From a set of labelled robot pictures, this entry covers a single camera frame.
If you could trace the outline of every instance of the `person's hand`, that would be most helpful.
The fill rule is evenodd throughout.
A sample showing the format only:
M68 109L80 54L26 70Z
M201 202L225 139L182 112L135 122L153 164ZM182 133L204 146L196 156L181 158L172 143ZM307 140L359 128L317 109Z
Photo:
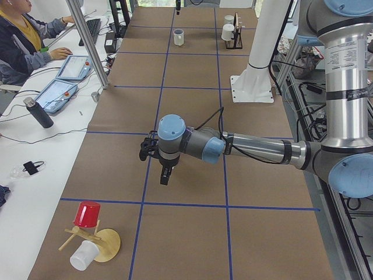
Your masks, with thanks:
M50 51L53 60L64 60L69 54L72 54L72 51L68 48L56 48Z
M64 22L66 25L67 25L68 23L75 23L75 22L74 22L74 19L72 18L72 16L63 16L63 17L61 18L61 20L62 20L62 22Z

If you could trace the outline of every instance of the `red cup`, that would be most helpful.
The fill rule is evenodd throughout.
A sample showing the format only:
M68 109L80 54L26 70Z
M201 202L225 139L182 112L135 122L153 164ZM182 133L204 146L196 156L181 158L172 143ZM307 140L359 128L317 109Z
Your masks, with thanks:
M97 225L101 205L94 201L82 201L79 204L74 225L80 228L94 228Z

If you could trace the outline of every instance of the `jacket sleeve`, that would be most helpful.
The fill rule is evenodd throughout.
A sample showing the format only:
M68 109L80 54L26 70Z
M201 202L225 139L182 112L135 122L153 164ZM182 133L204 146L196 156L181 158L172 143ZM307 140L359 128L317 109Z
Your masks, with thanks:
M7 62L14 70L24 74L30 74L52 60L48 52L24 54L16 47L11 37L0 39L0 50L0 60Z
M35 20L28 14L27 16L38 30L41 39L56 38L56 36L59 35L66 28L66 25L59 19L54 19L49 23L45 23L39 20Z

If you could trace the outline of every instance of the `blue joint cap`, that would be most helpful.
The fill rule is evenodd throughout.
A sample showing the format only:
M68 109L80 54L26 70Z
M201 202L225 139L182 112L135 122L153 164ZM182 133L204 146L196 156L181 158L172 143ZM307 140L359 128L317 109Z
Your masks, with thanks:
M158 125L158 136L162 140L172 141L183 135L186 129L184 120L178 115L165 115Z
M216 137L211 138L202 152L202 160L208 163L217 163L223 153L224 141Z
M372 0L324 0L325 5L337 15L355 17L373 12Z
M317 39L317 37L297 35L298 44L300 46L322 46L322 43Z
M340 160L329 173L329 185L347 197L373 195L373 155L362 153Z

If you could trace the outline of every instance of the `yellow shirt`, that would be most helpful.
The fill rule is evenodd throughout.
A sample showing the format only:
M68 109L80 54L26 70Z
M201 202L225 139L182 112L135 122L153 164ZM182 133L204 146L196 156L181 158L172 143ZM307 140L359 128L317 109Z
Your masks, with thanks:
M40 51L40 49L41 49L40 36L36 32L36 30L34 29L34 27L31 25L31 23L29 23L29 21L24 18L24 16L22 16L22 18L23 18L24 22L26 23L26 27L20 26L19 24L11 21L8 18L8 16L6 14L4 14L1 10L0 10L0 16L2 16L3 18L7 19L11 23L13 23L19 30L21 30L21 32L32 43L32 45L34 45L36 51Z

